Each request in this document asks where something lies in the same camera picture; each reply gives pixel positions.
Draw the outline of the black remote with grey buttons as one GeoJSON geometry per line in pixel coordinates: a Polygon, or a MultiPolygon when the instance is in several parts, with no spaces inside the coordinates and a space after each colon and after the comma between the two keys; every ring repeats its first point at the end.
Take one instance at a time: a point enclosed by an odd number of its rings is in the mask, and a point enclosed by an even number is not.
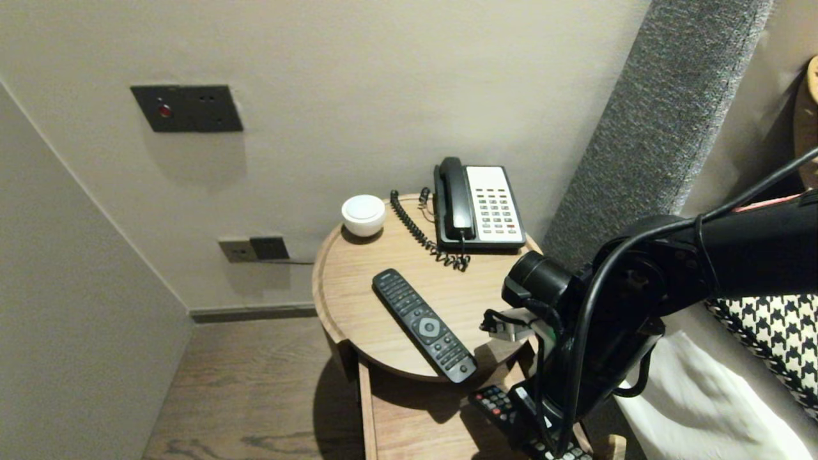
{"type": "MultiPolygon", "coordinates": [[[[487,417],[491,425],[495,426],[503,436],[506,437],[511,446],[511,435],[513,433],[512,423],[516,413],[509,398],[509,393],[500,389],[496,385],[488,385],[476,390],[468,396],[468,401],[479,410],[483,416],[487,417]]],[[[550,428],[550,422],[544,422],[546,434],[543,436],[544,451],[520,451],[511,446],[512,449],[523,452],[530,460],[593,460],[589,452],[584,451],[575,442],[570,441],[567,450],[562,456],[555,456],[553,449],[559,434],[550,428]]]]}

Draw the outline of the black Philips remote control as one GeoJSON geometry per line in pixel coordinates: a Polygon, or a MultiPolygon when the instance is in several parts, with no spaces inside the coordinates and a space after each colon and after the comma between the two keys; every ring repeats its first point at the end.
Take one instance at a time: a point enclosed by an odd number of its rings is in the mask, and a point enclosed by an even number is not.
{"type": "Polygon", "coordinates": [[[435,372],[453,383],[476,373],[473,354],[403,275],[385,269],[374,275],[372,289],[435,372]]]}

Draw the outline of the grey fabric bed base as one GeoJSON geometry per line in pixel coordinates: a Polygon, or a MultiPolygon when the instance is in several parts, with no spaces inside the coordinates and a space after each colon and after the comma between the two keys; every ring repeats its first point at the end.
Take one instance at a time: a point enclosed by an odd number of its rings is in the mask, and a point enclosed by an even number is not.
{"type": "Polygon", "coordinates": [[[603,402],[585,416],[580,424],[594,457],[601,458],[608,446],[609,436],[622,436],[626,439],[625,460],[647,460],[635,432],[614,399],[603,402]]]}

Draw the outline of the white bed sheet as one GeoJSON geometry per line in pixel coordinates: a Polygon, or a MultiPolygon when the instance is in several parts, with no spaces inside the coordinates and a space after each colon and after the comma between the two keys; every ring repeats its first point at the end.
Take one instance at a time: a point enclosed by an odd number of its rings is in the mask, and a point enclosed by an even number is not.
{"type": "Polygon", "coordinates": [[[818,460],[818,423],[703,305],[663,321],[645,390],[616,398],[648,460],[818,460]]]}

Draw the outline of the houndstooth black white pillow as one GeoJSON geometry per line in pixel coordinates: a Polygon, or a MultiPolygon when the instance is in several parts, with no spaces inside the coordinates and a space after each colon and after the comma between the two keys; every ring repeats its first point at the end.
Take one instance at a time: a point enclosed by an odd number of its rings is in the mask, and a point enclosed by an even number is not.
{"type": "Polygon", "coordinates": [[[818,426],[818,295],[712,299],[704,308],[763,361],[818,426]]]}

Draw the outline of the black and white desk telephone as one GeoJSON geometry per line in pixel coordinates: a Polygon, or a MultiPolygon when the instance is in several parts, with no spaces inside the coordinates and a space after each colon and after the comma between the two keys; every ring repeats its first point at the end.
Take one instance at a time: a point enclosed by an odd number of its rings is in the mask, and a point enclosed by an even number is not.
{"type": "Polygon", "coordinates": [[[511,254],[524,247],[526,232],[505,169],[499,165],[463,165],[472,201],[474,238],[450,240],[442,227],[437,196],[438,166],[433,170],[435,232],[439,247],[467,254],[511,254]]]}

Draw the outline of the round wooden bedside table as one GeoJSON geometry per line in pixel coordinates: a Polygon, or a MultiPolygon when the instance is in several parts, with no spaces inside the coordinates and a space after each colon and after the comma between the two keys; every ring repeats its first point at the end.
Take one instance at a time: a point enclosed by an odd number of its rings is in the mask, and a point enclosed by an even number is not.
{"type": "Polygon", "coordinates": [[[474,254],[464,273],[438,262],[421,247],[405,224],[386,207],[385,224],[369,239],[336,227],[321,246],[313,268],[316,311],[335,359],[350,363],[356,353],[385,372],[418,381],[444,383],[392,317],[372,288],[372,279],[393,268],[437,312],[478,363],[478,374],[493,372],[521,347],[495,341],[479,329],[486,309],[505,311],[502,285],[509,269],[527,251],[538,251],[529,238],[509,254],[474,254]]]}

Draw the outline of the black telephone handset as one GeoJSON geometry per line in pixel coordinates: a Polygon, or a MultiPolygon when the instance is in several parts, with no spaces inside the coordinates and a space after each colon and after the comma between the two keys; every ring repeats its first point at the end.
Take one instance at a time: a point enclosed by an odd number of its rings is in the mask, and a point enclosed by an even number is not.
{"type": "Polygon", "coordinates": [[[474,238],[472,201],[467,176],[456,157],[446,157],[438,166],[437,196],[441,199],[442,227],[450,240],[474,238]]]}

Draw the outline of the white round bowl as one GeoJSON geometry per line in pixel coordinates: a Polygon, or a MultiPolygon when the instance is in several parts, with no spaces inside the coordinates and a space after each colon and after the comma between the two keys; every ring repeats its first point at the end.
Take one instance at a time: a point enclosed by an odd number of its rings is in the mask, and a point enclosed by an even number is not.
{"type": "Polygon", "coordinates": [[[373,195],[355,195],[342,204],[344,228],[357,238],[371,238],[383,229],[386,205],[373,195]]]}

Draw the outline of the grey skirting board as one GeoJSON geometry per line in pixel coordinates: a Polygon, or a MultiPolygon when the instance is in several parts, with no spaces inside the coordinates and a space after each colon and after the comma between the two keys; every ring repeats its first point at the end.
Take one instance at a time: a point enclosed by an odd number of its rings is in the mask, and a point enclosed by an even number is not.
{"type": "Polygon", "coordinates": [[[290,318],[315,318],[318,311],[312,303],[305,305],[264,305],[247,309],[202,310],[189,314],[198,325],[233,323],[234,321],[261,321],[290,318]]]}

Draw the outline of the grey fabric headboard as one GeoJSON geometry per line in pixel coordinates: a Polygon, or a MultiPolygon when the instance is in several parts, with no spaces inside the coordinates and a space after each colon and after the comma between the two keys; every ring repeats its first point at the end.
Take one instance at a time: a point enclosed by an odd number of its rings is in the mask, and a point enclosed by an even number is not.
{"type": "Polygon", "coordinates": [[[541,250],[570,270],[626,227],[678,215],[775,0],[651,0],[541,250]]]}

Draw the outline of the beige headboard panel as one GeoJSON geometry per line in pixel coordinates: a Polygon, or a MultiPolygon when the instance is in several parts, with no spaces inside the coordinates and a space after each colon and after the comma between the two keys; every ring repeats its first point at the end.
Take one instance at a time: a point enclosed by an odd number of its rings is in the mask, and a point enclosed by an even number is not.
{"type": "Polygon", "coordinates": [[[775,0],[683,216],[714,209],[794,158],[796,93],[816,55],[818,0],[775,0]]]}

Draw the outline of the brown cushion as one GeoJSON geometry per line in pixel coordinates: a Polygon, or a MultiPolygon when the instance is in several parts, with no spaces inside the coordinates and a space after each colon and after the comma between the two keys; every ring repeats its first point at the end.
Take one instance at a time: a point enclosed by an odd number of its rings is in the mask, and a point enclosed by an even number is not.
{"type": "MultiPolygon", "coordinates": [[[[796,93],[792,134],[795,157],[818,148],[818,55],[807,63],[796,93]]],[[[807,189],[818,189],[818,157],[800,166],[799,175],[807,189]]]]}

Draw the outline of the dark grey wall socket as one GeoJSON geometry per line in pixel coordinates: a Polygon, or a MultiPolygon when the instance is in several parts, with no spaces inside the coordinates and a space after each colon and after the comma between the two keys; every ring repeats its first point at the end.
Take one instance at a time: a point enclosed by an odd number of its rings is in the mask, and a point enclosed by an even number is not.
{"type": "Polygon", "coordinates": [[[289,260],[289,250],[283,236],[255,236],[249,238],[255,259],[259,261],[289,260]]]}

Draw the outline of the beige wall socket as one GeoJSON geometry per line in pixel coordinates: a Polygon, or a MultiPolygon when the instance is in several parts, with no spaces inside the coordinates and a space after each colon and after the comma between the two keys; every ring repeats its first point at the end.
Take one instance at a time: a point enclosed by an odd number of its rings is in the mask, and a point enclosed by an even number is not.
{"type": "Polygon", "coordinates": [[[231,264],[255,263],[258,261],[258,256],[250,239],[218,240],[217,244],[231,264]]]}

